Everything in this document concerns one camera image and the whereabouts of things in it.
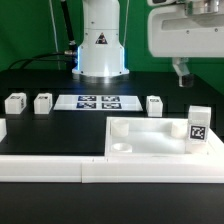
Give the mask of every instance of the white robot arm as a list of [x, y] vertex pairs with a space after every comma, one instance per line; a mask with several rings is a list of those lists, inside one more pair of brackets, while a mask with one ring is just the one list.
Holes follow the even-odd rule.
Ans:
[[151, 11], [148, 46], [155, 57], [173, 58], [179, 85], [187, 86], [192, 78], [188, 58], [224, 57], [224, 1], [148, 0], [151, 6], [171, 3], [176, 4]]

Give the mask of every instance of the white box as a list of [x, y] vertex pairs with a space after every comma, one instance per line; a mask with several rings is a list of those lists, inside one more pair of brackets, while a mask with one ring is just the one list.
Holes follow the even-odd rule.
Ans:
[[162, 117], [163, 102], [159, 96], [147, 96], [146, 110], [149, 117]]
[[0, 142], [6, 136], [6, 134], [7, 134], [7, 130], [6, 130], [5, 119], [0, 119]]
[[52, 108], [52, 94], [40, 93], [34, 100], [34, 113], [35, 114], [49, 114]]
[[5, 113], [20, 114], [26, 107], [26, 99], [25, 93], [12, 93], [5, 100]]
[[190, 106], [188, 114], [188, 140], [206, 142], [210, 120], [210, 107]]

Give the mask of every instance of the white plastic tray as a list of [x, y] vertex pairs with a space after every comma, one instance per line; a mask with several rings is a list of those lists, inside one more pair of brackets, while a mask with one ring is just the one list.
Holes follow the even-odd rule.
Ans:
[[[111, 136], [112, 119], [107, 119], [106, 157], [83, 162], [82, 182], [224, 183], [224, 145], [212, 130], [206, 153], [196, 145], [197, 153], [190, 154], [185, 153], [184, 140], [169, 136], [175, 119], [125, 118], [130, 130], [124, 138]], [[122, 142], [132, 144], [132, 152], [111, 151]]]
[[[129, 122], [129, 134], [127, 137], [114, 137], [111, 135], [111, 121], [114, 119], [125, 119]], [[197, 154], [224, 153], [222, 141], [210, 129], [208, 142], [190, 143], [185, 138], [177, 139], [171, 136], [172, 123], [176, 121], [187, 121], [186, 119], [166, 118], [107, 118], [105, 155], [110, 156], [174, 156], [189, 155], [188, 148], [195, 147]], [[129, 144], [132, 152], [113, 150], [115, 144]]]

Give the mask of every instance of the black work surface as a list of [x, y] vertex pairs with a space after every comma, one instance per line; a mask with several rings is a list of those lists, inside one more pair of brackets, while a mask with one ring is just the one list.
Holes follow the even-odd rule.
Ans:
[[[20, 115], [5, 115], [4, 100], [11, 93], [27, 94], [27, 108]], [[39, 93], [136, 95], [143, 112], [54, 111], [34, 114]], [[6, 155], [104, 155], [108, 116], [147, 117], [146, 96], [160, 96], [163, 117], [187, 118], [190, 105], [212, 107], [211, 128], [223, 139], [224, 96], [196, 77], [193, 88], [180, 88], [174, 73], [132, 72], [129, 81], [90, 84], [74, 81], [66, 71], [8, 70], [0, 73], [0, 114], [7, 119], [7, 136], [0, 143]]]
[[[19, 116], [5, 116], [3, 101], [15, 91], [27, 93], [28, 107]], [[145, 112], [88, 111], [35, 116], [33, 100], [40, 92], [52, 92], [54, 103], [59, 94], [137, 95], [143, 107], [147, 95], [159, 95], [164, 117], [170, 118], [186, 118], [192, 104], [212, 106], [212, 128], [224, 136], [224, 97], [198, 78], [194, 88], [181, 89], [175, 74], [136, 72], [129, 83], [96, 86], [74, 82], [66, 72], [16, 70], [0, 73], [1, 117], [8, 129], [2, 154], [103, 154], [107, 116], [146, 117]], [[0, 223], [223, 224], [224, 185], [1, 183]]]

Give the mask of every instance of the green wall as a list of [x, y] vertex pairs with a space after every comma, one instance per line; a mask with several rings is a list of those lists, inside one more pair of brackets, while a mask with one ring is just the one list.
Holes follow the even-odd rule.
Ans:
[[[59, 50], [67, 49], [60, 0], [52, 0], [56, 19]], [[82, 1], [67, 0], [75, 39], [83, 38]], [[123, 42], [127, 0], [120, 0], [120, 41]], [[174, 71], [171, 59], [153, 58], [147, 46], [147, 18], [150, 12], [146, 0], [130, 0], [126, 42], [126, 67], [131, 71]], [[55, 52], [48, 0], [1, 1], [0, 7], [0, 71], [13, 61], [38, 54]], [[55, 63], [35, 62], [29, 68], [57, 68]], [[189, 68], [224, 94], [224, 59], [191, 59]]]

